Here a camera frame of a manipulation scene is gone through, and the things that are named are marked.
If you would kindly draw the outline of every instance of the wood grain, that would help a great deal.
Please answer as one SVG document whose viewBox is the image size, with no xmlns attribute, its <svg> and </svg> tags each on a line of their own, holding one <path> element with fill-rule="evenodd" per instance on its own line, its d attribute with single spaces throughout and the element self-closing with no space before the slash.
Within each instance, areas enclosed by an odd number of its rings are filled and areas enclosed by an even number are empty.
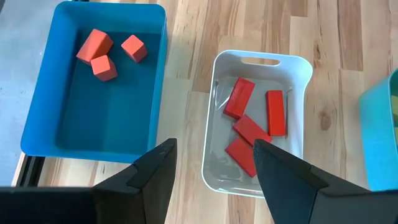
<svg viewBox="0 0 398 224">
<path fill-rule="evenodd" d="M 226 49 L 306 58 L 314 73 L 305 95 L 305 160 L 368 186 L 358 97 L 398 67 L 398 1 L 123 2 L 156 2 L 167 12 L 169 55 L 157 142 L 177 138 L 178 159 L 166 223 L 273 223 L 264 199 L 216 193 L 201 178 L 213 61 Z M 49 158 L 40 185 L 93 185 L 126 166 Z"/>
</svg>

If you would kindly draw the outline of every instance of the bin handle hole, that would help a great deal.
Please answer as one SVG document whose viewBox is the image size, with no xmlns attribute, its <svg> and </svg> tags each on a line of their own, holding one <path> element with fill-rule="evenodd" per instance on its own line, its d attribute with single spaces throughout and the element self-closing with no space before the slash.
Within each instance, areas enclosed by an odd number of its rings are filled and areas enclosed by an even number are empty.
<svg viewBox="0 0 398 224">
<path fill-rule="evenodd" d="M 277 66 L 280 64 L 279 60 L 267 59 L 267 58 L 256 58 L 256 57 L 244 57 L 241 59 L 241 61 L 242 61 L 242 63 L 270 65 L 270 66 Z"/>
</svg>

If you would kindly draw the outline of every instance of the blue plastic bin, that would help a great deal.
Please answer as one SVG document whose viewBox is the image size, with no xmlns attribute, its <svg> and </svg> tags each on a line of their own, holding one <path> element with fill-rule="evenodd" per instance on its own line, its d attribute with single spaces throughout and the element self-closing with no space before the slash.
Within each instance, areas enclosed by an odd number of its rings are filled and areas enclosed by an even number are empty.
<svg viewBox="0 0 398 224">
<path fill-rule="evenodd" d="M 398 189 L 398 150 L 391 95 L 398 96 L 398 70 L 359 99 L 365 166 L 371 190 Z"/>
<path fill-rule="evenodd" d="M 118 77 L 97 79 L 76 54 L 94 29 L 108 33 Z M 121 48 L 136 35 L 140 63 Z M 134 162 L 155 146 L 167 55 L 164 9 L 156 4 L 63 2 L 54 12 L 22 135 L 31 156 Z"/>
</svg>

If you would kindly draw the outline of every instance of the teal bin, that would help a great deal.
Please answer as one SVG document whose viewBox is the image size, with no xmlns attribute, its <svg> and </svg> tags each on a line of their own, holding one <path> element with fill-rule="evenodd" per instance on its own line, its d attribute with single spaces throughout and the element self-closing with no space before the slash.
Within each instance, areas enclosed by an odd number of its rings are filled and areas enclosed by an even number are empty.
<svg viewBox="0 0 398 224">
<path fill-rule="evenodd" d="M 118 77 L 102 82 L 76 54 L 93 29 L 114 44 Z M 136 35 L 139 63 L 121 44 Z M 156 4 L 65 1 L 54 12 L 21 140 L 31 156 L 133 163 L 155 147 L 167 56 L 166 13 Z"/>
<path fill-rule="evenodd" d="M 371 190 L 398 189 L 398 150 L 391 96 L 398 96 L 398 70 L 359 99 L 362 141 Z"/>
</svg>

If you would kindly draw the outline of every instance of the wooden floor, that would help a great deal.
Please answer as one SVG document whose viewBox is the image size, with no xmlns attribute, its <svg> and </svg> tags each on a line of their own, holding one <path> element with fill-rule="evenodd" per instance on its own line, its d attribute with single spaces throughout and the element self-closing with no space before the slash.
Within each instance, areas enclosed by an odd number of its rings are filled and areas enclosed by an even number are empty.
<svg viewBox="0 0 398 224">
<path fill-rule="evenodd" d="M 168 17 L 158 142 L 177 138 L 179 151 L 166 223 L 273 223 L 264 199 L 216 193 L 202 181 L 212 66 L 225 49 L 306 58 L 314 74 L 305 96 L 305 160 L 367 187 L 358 97 L 398 67 L 397 0 L 137 2 L 161 4 Z M 46 159 L 40 184 L 93 185 L 126 166 Z"/>
</svg>

